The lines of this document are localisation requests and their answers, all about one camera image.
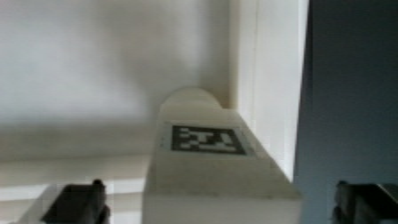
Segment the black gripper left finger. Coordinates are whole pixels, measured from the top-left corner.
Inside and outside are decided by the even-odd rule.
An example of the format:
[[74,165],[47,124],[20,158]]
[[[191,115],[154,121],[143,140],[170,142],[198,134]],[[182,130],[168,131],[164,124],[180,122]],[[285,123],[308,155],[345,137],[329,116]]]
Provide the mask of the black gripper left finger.
[[42,221],[45,224],[111,224],[107,187],[100,179],[91,184],[70,184],[61,191]]

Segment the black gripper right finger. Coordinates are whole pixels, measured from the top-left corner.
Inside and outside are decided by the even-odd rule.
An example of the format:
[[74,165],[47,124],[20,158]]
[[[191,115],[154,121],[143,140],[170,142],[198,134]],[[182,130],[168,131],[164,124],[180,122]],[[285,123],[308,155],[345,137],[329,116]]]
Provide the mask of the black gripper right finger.
[[337,185],[333,224],[398,224],[398,185]]

